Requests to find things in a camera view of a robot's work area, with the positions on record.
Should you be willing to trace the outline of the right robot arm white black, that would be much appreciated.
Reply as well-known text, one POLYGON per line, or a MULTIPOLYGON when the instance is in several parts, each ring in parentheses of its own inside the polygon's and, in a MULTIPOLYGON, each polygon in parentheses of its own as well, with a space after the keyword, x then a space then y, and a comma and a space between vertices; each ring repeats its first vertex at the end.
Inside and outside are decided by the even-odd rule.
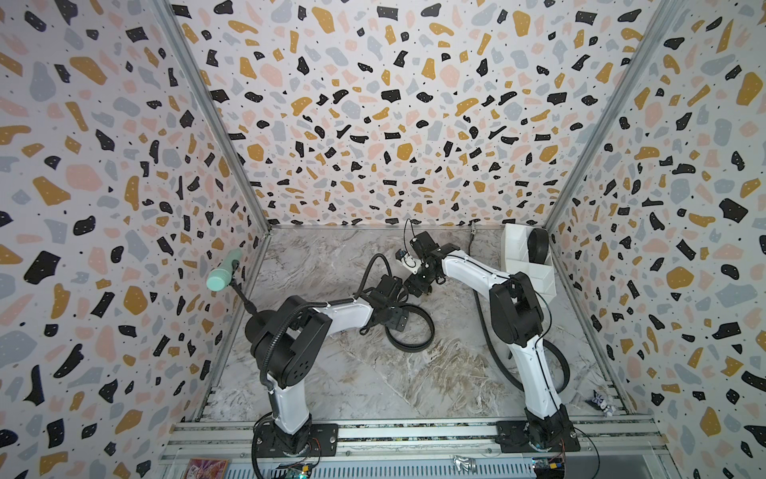
POLYGON ((395 257, 410 271, 405 285, 415 297, 430 293, 435 281, 454 279, 489 301, 492 329, 508 345, 525 393, 527 440, 538 451, 562 445, 574 427, 548 366, 544 309, 530 278, 484 265, 452 243, 441 247, 426 232, 395 257))

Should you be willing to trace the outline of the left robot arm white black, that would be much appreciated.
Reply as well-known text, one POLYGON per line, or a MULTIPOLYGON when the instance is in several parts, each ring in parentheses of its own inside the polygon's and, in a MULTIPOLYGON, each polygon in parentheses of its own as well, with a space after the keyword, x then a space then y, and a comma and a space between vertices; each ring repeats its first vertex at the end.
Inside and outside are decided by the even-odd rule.
POLYGON ((292 454, 309 441, 311 414, 304 379, 329 335, 357 329, 365 335, 382 325, 388 336, 404 331, 411 305, 400 277, 382 253, 369 261, 352 297, 306 301, 293 295, 275 311, 260 311, 248 299, 245 337, 257 361, 259 382, 267 390, 274 437, 292 454))

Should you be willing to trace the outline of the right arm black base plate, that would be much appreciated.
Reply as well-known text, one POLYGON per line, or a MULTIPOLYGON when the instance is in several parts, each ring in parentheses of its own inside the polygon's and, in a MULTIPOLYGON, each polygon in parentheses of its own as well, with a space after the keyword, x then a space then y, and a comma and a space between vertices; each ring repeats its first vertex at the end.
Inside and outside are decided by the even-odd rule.
POLYGON ((502 453, 562 453, 580 452, 582 447, 574 431, 565 432, 550 445, 534 444, 529 425, 522 420, 501 420, 496 423, 495 442, 502 453))

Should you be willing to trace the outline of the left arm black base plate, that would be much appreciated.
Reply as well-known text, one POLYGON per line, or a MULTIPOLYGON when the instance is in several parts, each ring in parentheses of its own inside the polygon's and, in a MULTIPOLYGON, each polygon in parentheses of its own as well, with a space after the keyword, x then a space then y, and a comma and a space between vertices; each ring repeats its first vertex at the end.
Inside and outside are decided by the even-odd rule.
POLYGON ((295 433, 288 434, 273 420, 265 420, 253 427, 251 452, 258 459, 332 457, 336 454, 337 440, 338 425, 334 423, 308 421, 295 433))

